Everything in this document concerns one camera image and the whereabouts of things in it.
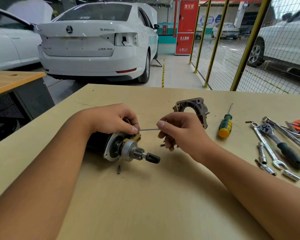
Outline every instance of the rim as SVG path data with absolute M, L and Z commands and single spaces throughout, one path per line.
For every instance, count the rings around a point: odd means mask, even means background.
M 150 73 L 150 64 L 149 64 L 149 57 L 147 56 L 147 61 L 145 63 L 146 70 L 147 70 L 147 77 L 149 76 Z
M 249 55 L 249 63 L 254 63 L 260 55 L 260 46 L 259 45 L 255 45 L 254 47 L 252 47 L 251 53 Z

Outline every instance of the open car hood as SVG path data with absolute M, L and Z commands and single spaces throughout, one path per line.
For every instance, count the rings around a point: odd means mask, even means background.
M 43 24 L 51 21 L 52 7 L 43 0 L 24 0 L 13 3 L 7 12 L 31 24 Z

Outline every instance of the yellow metal fence post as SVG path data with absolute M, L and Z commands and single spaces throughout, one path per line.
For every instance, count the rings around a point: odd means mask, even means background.
M 194 28 L 194 33 L 193 33 L 193 40 L 192 40 L 192 46 L 191 46 L 191 53 L 190 53 L 190 60 L 189 64 L 191 65 L 191 59 L 192 59 L 192 52 L 193 52 L 193 45 L 195 44 L 195 39 L 196 39 L 196 31 L 197 31 L 197 25 L 198 25 L 198 18 L 199 18 L 199 10 L 200 10 L 201 5 L 198 7 L 198 12 L 197 12 L 197 20 L 195 22 L 195 28 Z
M 243 55 L 241 57 L 237 72 L 234 76 L 234 79 L 232 81 L 232 85 L 230 88 L 230 91 L 236 91 L 239 85 L 239 82 L 241 80 L 241 76 L 244 72 L 244 68 L 247 64 L 247 61 L 249 59 L 249 55 L 251 53 L 252 47 L 257 39 L 258 33 L 260 31 L 262 22 L 264 20 L 264 17 L 267 13 L 268 7 L 270 6 L 271 0 L 262 0 L 261 6 L 258 12 L 258 15 L 256 17 L 256 21 L 253 25 L 253 28 L 251 30 L 250 37 L 248 39 L 247 45 L 244 49 Z
M 195 67 L 194 67 L 194 72 L 193 73 L 198 73 L 199 57 L 200 57 L 200 54 L 201 54 L 201 48 L 202 48 L 202 44 L 203 44 L 203 41 L 204 41 L 204 34 L 206 32 L 206 27 L 207 27 L 207 22 L 208 22 L 208 17 L 209 17 L 210 5 L 211 5 L 211 0 L 208 1 L 208 5 L 207 5 L 206 16 L 204 18 L 204 24 L 203 24 L 203 27 L 202 27 L 202 33 L 201 33 L 201 38 L 200 38 L 200 44 L 199 44 L 199 51 L 198 51 L 197 61 L 195 63 Z
M 223 29 L 223 23 L 225 21 L 225 16 L 226 16 L 226 12 L 227 12 L 227 9 L 228 9 L 229 1 L 230 0 L 225 0 L 225 2 L 224 2 L 223 11 L 222 11 L 222 15 L 221 15 L 221 20 L 220 20 L 220 23 L 219 23 L 218 32 L 216 33 L 216 41 L 214 42 L 214 46 L 213 46 L 213 50 L 212 50 L 212 54 L 211 54 L 211 59 L 210 59 L 210 63 L 209 63 L 208 71 L 207 71 L 207 77 L 206 77 L 205 83 L 203 85 L 204 88 L 208 87 L 208 81 L 209 81 L 209 78 L 210 78 L 213 61 L 214 61 L 214 58 L 216 56 L 216 51 L 217 51 L 217 48 L 218 48 L 218 43 L 219 43 L 219 40 L 220 40 L 220 35 L 221 35 L 222 29 Z

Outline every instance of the hand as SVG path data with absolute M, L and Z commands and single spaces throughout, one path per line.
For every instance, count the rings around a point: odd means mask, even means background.
M 91 134 L 125 132 L 133 135 L 140 129 L 136 114 L 125 104 L 87 108 L 74 114 L 73 117 L 80 117 L 80 121 L 88 126 Z M 128 119 L 131 124 L 123 121 L 123 118 Z
M 200 163 L 205 152 L 215 145 L 194 113 L 170 113 L 162 117 L 157 126 L 161 130 L 158 137 L 165 137 L 166 148 L 173 151 L 174 145 L 177 144 L 184 152 Z

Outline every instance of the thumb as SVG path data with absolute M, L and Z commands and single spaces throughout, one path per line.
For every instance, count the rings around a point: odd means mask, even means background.
M 164 133 L 172 136 L 173 138 L 176 138 L 178 136 L 178 133 L 180 131 L 179 127 L 176 127 L 167 121 L 159 120 L 157 122 L 157 127 Z
M 138 129 L 136 127 L 128 124 L 127 122 L 124 122 L 123 120 L 120 120 L 119 130 L 130 135 L 134 135 L 138 132 Z

